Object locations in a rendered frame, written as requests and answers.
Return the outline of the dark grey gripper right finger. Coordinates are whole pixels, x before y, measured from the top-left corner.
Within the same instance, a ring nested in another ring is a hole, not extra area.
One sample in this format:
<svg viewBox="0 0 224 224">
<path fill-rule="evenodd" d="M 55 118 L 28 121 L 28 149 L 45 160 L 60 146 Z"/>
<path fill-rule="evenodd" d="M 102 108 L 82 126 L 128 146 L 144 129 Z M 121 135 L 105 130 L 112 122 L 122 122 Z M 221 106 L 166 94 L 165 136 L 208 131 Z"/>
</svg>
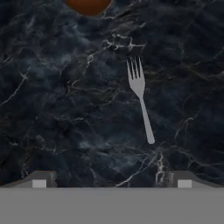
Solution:
<svg viewBox="0 0 224 224">
<path fill-rule="evenodd" d="M 168 185 L 172 188 L 224 188 L 224 185 L 198 178 L 190 171 L 170 171 Z"/>
</svg>

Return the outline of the brown wooden spoon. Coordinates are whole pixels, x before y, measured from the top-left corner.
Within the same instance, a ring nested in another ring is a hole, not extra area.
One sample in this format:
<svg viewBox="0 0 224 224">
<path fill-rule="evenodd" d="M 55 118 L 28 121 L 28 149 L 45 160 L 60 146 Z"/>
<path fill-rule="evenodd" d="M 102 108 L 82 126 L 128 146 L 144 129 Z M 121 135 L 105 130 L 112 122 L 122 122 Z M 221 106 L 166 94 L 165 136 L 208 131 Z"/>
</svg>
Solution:
<svg viewBox="0 0 224 224">
<path fill-rule="evenodd" d="M 111 2 L 112 0 L 65 0 L 67 6 L 86 16 L 100 14 Z"/>
</svg>

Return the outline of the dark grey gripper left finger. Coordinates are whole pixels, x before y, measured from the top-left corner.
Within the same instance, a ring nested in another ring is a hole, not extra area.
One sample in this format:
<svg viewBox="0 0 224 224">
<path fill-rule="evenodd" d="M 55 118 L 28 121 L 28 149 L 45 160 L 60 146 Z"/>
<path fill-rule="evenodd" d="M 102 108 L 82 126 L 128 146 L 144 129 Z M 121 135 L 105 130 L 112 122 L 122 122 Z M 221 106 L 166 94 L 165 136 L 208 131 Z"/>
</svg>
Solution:
<svg viewBox="0 0 224 224">
<path fill-rule="evenodd" d="M 1 188 L 56 188 L 56 171 L 34 171 L 24 179 L 1 185 Z"/>
</svg>

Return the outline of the grey metal fork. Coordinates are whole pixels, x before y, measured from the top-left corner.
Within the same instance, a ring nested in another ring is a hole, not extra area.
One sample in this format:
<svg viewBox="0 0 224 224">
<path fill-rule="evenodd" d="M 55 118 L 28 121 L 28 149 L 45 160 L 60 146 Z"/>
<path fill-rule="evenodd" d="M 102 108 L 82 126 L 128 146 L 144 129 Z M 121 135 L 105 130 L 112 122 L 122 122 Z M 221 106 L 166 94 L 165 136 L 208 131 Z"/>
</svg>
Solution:
<svg viewBox="0 0 224 224">
<path fill-rule="evenodd" d="M 148 117 L 147 109 L 144 103 L 145 78 L 141 58 L 140 57 L 134 58 L 131 61 L 126 61 L 126 63 L 127 63 L 129 87 L 136 94 L 136 96 L 140 101 L 147 142 L 149 144 L 154 144 L 155 137 L 152 131 L 151 122 Z"/>
</svg>

